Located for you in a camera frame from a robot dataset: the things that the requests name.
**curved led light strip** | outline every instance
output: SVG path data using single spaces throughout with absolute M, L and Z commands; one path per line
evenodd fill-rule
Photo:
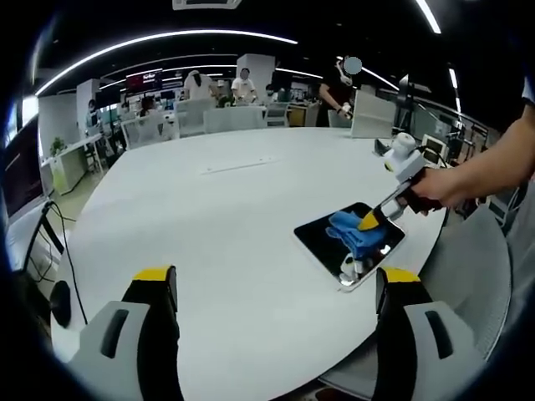
M 223 69 L 223 68 L 233 69 L 234 67 L 237 67 L 237 65 L 235 64 L 191 65 L 189 67 L 176 67 L 174 69 L 164 69 L 162 73 L 166 73 L 167 71 L 180 71 L 182 69 Z
M 157 73 L 161 70 L 162 69 L 150 69 L 148 71 L 141 71 L 140 73 L 133 73 L 133 74 L 126 75 L 126 78 L 135 77 L 136 75 L 142 75 L 142 74 L 148 74 L 148 73 Z
M 306 77 L 312 77 L 312 78 L 319 78 L 322 79 L 323 77 L 321 75 L 314 75 L 309 73 L 303 73 L 301 71 L 294 71 L 292 69 L 275 69 L 277 71 L 282 71 L 283 73 L 291 73 L 291 74 L 298 74 L 298 75 L 304 75 Z
M 420 10 L 424 13 L 425 19 L 427 20 L 427 23 L 429 23 L 429 26 L 433 30 L 434 33 L 441 34 L 441 28 L 438 26 L 438 22 L 435 19 L 435 16 L 431 12 L 431 9 L 429 8 L 429 5 L 425 2 L 425 0 L 416 0 L 418 3 L 418 6 L 420 6 Z
M 139 64 L 135 64 L 135 65 L 129 65 L 128 67 L 125 67 L 123 69 L 116 69 L 115 71 L 113 71 L 111 73 L 107 73 L 106 75 L 103 75 L 102 77 L 100 77 L 100 79 L 108 78 L 111 75 L 116 75 L 118 73 L 122 73 L 123 71 L 127 71 L 129 69 L 135 69 L 137 67 L 143 67 L 144 65 L 149 65 L 149 64 L 154 64 L 154 63 L 163 63 L 165 61 L 178 60 L 178 59 L 181 59 L 181 58 L 195 58 L 195 57 L 236 57 L 237 58 L 237 54 L 234 54 L 234 53 L 224 53 L 224 54 L 210 54 L 210 53 L 207 53 L 207 54 L 187 54 L 185 56 L 159 58 L 157 60 L 145 61 L 144 63 L 139 63 Z
M 264 33 L 254 33 L 254 32 L 246 32 L 246 31 L 232 31 L 227 29 L 194 29 L 191 31 L 175 31 L 175 32 L 166 32 L 166 33 L 158 33 L 156 35 L 150 35 L 150 36 L 144 36 L 141 38 L 136 38 L 132 40 L 128 40 L 126 42 L 118 43 L 113 46 L 110 46 L 108 48 L 104 48 L 100 50 L 99 52 L 90 54 L 86 58 L 82 58 L 78 62 L 70 65 L 66 69 L 64 69 L 61 73 L 55 75 L 52 79 L 50 79 L 46 84 L 44 84 L 41 88 L 38 89 L 38 91 L 35 93 L 36 96 L 39 96 L 42 92 L 44 92 L 46 89 L 50 88 L 54 83 L 56 83 L 58 80 L 60 80 L 62 77 L 70 73 L 71 71 L 77 69 L 79 66 L 84 65 L 85 63 L 102 56 L 103 54 L 107 54 L 109 52 L 113 52 L 114 50 L 117 50 L 118 48 L 124 48 L 126 46 L 130 46 L 131 44 L 146 42 L 148 40 L 154 40 L 154 39 L 161 39 L 161 38 L 171 38 L 175 36 L 186 36 L 186 35 L 202 35 L 202 34 L 226 34 L 226 35 L 242 35 L 242 36 L 253 36 L 255 38 L 264 38 L 264 39 L 270 39 L 270 40 L 277 40 L 279 42 L 285 42 L 290 44 L 297 44 L 295 40 L 286 39 L 286 38 L 280 38 L 278 36 L 273 35 L 266 35 Z
M 451 86 L 453 86 L 454 89 L 459 89 L 457 84 L 457 76 L 455 75 L 455 70 L 450 69 L 450 78 L 451 78 Z
M 126 82 L 126 79 L 121 79 L 120 81 L 115 81 L 115 82 L 112 82 L 111 84 L 107 84 L 105 86 L 102 86 L 102 87 L 99 88 L 99 90 L 109 88 L 110 86 L 114 86 L 116 84 L 122 84 L 123 82 Z
M 323 77 L 321 75 L 314 75 L 314 74 L 304 73 L 302 71 L 294 71 L 293 69 L 276 69 L 276 70 L 277 71 L 282 71 L 284 73 L 298 74 L 298 75 L 304 75 L 306 77 L 313 77 L 313 78 L 323 79 Z M 363 67 L 362 70 L 365 73 L 370 74 L 372 77 L 376 77 L 378 80 L 383 81 L 385 84 L 389 85 L 391 88 L 394 88 L 395 90 L 400 90 L 400 88 L 398 88 L 397 86 L 392 84 L 389 80 L 384 79 L 383 77 L 381 77 L 380 75 L 377 75 L 373 71 L 370 71 L 365 67 Z
M 383 81 L 385 84 L 389 85 L 391 88 L 394 88 L 395 90 L 400 90 L 400 88 L 398 88 L 397 86 L 395 86 L 394 84 L 392 84 L 389 80 L 384 79 L 383 77 L 381 77 L 380 75 L 377 75 L 377 74 L 374 73 L 373 71 L 370 71 L 370 70 L 368 70 L 368 69 L 365 68 L 365 67 L 363 67 L 362 70 L 363 70 L 365 73 L 370 74 L 372 77 L 376 77 L 379 81 Z

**blue cloth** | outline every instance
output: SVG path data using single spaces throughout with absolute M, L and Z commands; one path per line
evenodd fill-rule
M 340 239 L 356 260 L 366 257 L 386 235 L 384 227 L 360 231 L 357 227 L 361 220 L 354 212 L 337 211 L 329 217 L 332 227 L 325 229 L 328 236 Z

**white desk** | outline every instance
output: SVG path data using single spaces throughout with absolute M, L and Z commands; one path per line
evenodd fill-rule
M 79 183 L 87 171 L 87 160 L 83 152 L 84 146 L 94 144 L 102 138 L 101 134 L 90 136 L 80 140 L 75 144 L 67 146 L 58 155 L 49 157 L 42 164 L 41 168 L 50 166 L 53 177 L 53 187 L 60 195 L 69 193 Z M 100 174 L 102 174 L 102 164 L 98 155 L 96 146 L 94 146 L 94 157 L 99 165 Z
M 375 329 L 375 278 L 337 292 L 293 229 L 356 201 L 375 205 L 396 185 L 374 141 L 348 136 L 260 129 L 125 153 L 69 238 L 88 319 L 120 300 L 138 271 L 173 264 L 188 401 L 268 400 L 332 368 Z M 408 236 L 385 263 L 419 272 L 444 215 L 407 211 L 399 223 Z M 59 279 L 72 282 L 65 258 Z M 69 330 L 52 319 L 64 361 L 83 327 L 74 291 L 71 303 Z
M 33 200 L 21 210 L 20 217 L 9 224 L 5 243 L 12 272 L 22 272 L 26 268 L 24 261 L 41 224 L 45 203 L 44 198 Z

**white shirt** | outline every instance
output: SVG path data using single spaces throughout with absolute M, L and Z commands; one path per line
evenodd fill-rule
M 241 79 L 238 77 L 232 81 L 232 90 L 237 91 L 238 98 L 249 98 L 251 96 L 251 91 L 255 90 L 255 87 L 249 78 Z
M 184 89 L 187 89 L 190 93 L 192 100 L 209 99 L 211 97 L 211 78 L 205 74 L 199 74 L 201 76 L 201 86 L 197 85 L 193 75 L 189 75 L 184 81 Z

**human arm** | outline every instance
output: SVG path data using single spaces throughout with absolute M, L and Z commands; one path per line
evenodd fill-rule
M 251 95 L 253 98 L 257 98 L 257 88 L 254 86 L 254 83 L 249 79 L 249 82 L 251 83 Z
M 216 98 L 217 97 L 217 84 L 209 76 L 206 76 L 206 77 L 209 79 L 209 81 L 208 81 L 208 89 L 210 90 L 210 95 L 213 98 Z
M 184 94 L 184 100 L 188 100 L 190 98 L 190 87 L 191 87 L 191 77 L 187 77 L 184 81 L 184 88 L 182 90 L 182 93 Z
M 350 119 L 349 113 L 344 112 L 342 106 L 329 93 L 329 86 L 327 84 L 321 84 L 319 86 L 319 97 L 335 109 L 336 113 L 342 114 L 346 119 Z
M 232 94 L 234 95 L 235 98 L 237 98 L 237 91 L 239 90 L 239 88 L 240 88 L 240 84 L 238 83 L 238 80 L 236 78 L 232 81 L 232 86 L 231 86 Z
M 522 117 L 489 150 L 453 169 L 427 170 L 413 190 L 444 206 L 455 206 L 465 199 L 519 186 L 534 168 L 535 107 L 527 105 Z

